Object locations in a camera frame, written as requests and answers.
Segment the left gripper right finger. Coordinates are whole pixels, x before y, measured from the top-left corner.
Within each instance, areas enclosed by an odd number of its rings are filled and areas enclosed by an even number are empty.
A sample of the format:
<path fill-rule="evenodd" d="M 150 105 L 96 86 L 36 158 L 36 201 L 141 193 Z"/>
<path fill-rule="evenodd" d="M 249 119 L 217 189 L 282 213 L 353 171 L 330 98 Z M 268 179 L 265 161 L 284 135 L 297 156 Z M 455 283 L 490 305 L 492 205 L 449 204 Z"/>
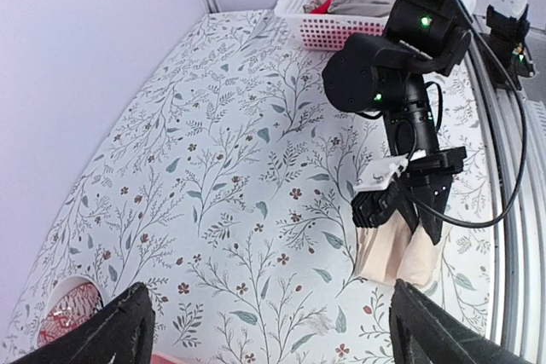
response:
<path fill-rule="evenodd" d="M 416 287 L 397 280 L 389 309 L 396 363 L 517 363 L 519 357 L 468 329 Z"/>

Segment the cream garment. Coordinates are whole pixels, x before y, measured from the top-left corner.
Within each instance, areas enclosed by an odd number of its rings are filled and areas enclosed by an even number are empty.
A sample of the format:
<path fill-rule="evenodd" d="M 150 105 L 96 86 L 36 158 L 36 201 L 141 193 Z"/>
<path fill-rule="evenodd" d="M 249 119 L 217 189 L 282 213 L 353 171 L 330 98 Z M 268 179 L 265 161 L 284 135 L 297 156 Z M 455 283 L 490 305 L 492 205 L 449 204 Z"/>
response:
<path fill-rule="evenodd" d="M 434 244 L 422 225 L 412 232 L 399 212 L 378 228 L 357 229 L 357 253 L 353 275 L 387 286 L 404 280 L 426 290 L 439 278 L 446 235 L 444 225 Z"/>

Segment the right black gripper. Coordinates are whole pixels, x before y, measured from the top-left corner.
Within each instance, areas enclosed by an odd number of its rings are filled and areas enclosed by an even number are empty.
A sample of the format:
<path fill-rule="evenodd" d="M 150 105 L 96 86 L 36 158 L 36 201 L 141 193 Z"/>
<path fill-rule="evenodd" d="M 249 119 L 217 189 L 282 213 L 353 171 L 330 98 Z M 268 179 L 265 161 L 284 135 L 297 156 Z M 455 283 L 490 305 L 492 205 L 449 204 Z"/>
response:
<path fill-rule="evenodd" d="M 450 194 L 452 175 L 459 174 L 464 168 L 467 157 L 465 147 L 452 147 L 436 153 L 425 154 L 424 157 L 412 159 L 408 153 L 402 155 L 409 163 L 398 177 L 409 179 L 409 190 L 415 198 L 436 212 L 443 214 Z M 437 245 L 442 236 L 443 222 L 420 205 L 415 205 L 408 198 L 404 186 L 399 185 L 400 194 L 397 211 L 413 234 L 421 220 L 425 232 L 432 243 Z"/>

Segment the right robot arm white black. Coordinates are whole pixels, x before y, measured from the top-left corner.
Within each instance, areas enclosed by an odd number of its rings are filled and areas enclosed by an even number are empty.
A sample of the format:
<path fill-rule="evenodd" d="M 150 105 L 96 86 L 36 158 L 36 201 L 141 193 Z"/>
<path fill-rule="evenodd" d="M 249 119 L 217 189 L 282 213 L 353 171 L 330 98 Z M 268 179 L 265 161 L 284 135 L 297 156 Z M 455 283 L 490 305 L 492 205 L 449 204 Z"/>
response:
<path fill-rule="evenodd" d="M 399 213 L 433 243 L 445 223 L 478 227 L 444 212 L 467 152 L 440 148 L 442 114 L 431 112 L 424 80 L 430 72 L 450 75 L 480 40 L 470 9 L 464 0 L 396 0 L 380 36 L 352 34 L 325 66 L 328 101 L 343 113 L 382 119 L 390 149 L 359 178 L 351 201 L 357 227 L 377 228 Z"/>

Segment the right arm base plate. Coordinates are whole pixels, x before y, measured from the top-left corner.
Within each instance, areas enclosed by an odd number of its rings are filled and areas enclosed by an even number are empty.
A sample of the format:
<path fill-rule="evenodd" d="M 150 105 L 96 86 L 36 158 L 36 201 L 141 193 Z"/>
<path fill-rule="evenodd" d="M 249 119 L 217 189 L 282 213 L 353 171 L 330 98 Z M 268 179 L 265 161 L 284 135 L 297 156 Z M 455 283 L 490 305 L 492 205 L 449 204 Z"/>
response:
<path fill-rule="evenodd" d="M 527 4 L 522 15 L 514 18 L 499 13 L 489 5 L 486 25 L 490 31 L 483 35 L 518 91 L 522 90 L 520 78 L 532 78 L 536 75 L 531 54 L 526 46 L 526 35 L 530 30 L 528 8 Z"/>

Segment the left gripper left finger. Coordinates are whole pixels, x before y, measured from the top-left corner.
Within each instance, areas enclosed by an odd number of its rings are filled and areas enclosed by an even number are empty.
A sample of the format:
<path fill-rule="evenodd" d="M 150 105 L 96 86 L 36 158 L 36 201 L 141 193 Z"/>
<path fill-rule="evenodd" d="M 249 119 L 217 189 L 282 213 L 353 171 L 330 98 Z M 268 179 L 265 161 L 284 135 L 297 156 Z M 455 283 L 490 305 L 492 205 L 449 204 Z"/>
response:
<path fill-rule="evenodd" d="M 154 323 L 148 288 L 137 282 L 81 326 L 16 362 L 149 363 Z"/>

